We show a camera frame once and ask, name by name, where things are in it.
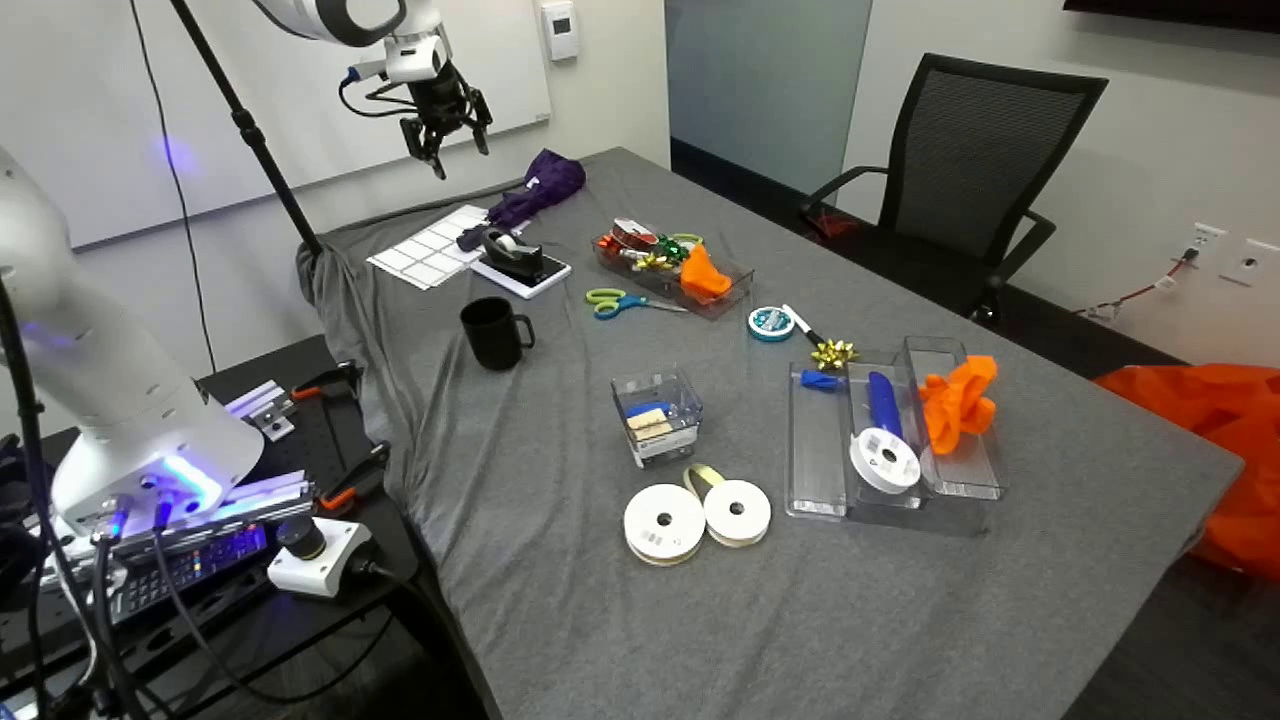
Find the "white wall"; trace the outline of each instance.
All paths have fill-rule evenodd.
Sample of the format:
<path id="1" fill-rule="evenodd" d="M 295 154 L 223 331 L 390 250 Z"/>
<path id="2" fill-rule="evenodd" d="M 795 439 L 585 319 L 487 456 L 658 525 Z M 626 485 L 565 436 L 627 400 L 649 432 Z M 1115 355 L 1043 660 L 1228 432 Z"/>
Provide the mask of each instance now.
<path id="1" fill-rule="evenodd" d="M 1065 308 L 1158 279 L 1197 220 L 1280 240 L 1280 34 L 1077 17 L 1059 0 L 885 0 L 871 12 L 847 164 L 885 164 L 922 52 L 1108 76 L 1039 203 L 1059 233 L 1016 284 Z M 1280 362 L 1280 264 L 1220 279 L 1228 250 L 1128 304 L 1114 326 L 1174 355 Z"/>
<path id="2" fill-rule="evenodd" d="M 841 173 L 871 0 L 669 0 L 674 137 L 795 192 Z"/>
<path id="3" fill-rule="evenodd" d="M 541 148 L 556 148 L 565 154 L 633 148 L 658 164 L 669 164 L 663 5 L 575 0 L 575 12 L 585 46 L 575 62 L 550 69 L 551 118 L 544 129 L 492 138 L 492 154 L 482 154 L 472 143 L 451 148 L 444 154 L 450 182 L 439 182 L 426 164 L 404 158 L 310 189 L 302 192 L 302 199 L 313 225 L 324 233 L 391 208 L 413 208 L 434 196 L 508 182 Z M 200 215 L 197 242 L 222 362 L 241 362 L 322 331 L 313 308 L 295 289 L 295 233 L 277 199 Z M 194 376 L 210 373 L 180 228 L 155 228 L 115 242 L 98 242 L 79 250 L 79 264 L 129 312 L 154 322 Z M 65 424 L 67 420 L 60 412 L 44 415 L 47 432 Z M 15 412 L 3 378 L 0 432 L 14 427 Z"/>

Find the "orange object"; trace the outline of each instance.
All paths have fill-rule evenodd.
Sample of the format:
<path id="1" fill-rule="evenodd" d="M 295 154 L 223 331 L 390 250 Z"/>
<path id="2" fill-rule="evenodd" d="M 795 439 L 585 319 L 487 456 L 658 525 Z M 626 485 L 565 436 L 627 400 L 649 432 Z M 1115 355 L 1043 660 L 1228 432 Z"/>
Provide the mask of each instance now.
<path id="1" fill-rule="evenodd" d="M 1119 366 L 1099 384 L 1244 461 L 1210 515 L 1197 555 L 1280 580 L 1280 373 Z"/>
<path id="2" fill-rule="evenodd" d="M 726 304 L 731 275 L 726 275 L 703 242 L 694 242 L 682 264 L 682 291 L 698 304 Z"/>
<path id="3" fill-rule="evenodd" d="M 995 400 L 983 397 L 995 373 L 995 355 L 968 355 L 952 376 L 925 376 L 925 432 L 936 456 L 952 456 L 963 436 L 982 436 L 995 424 Z"/>

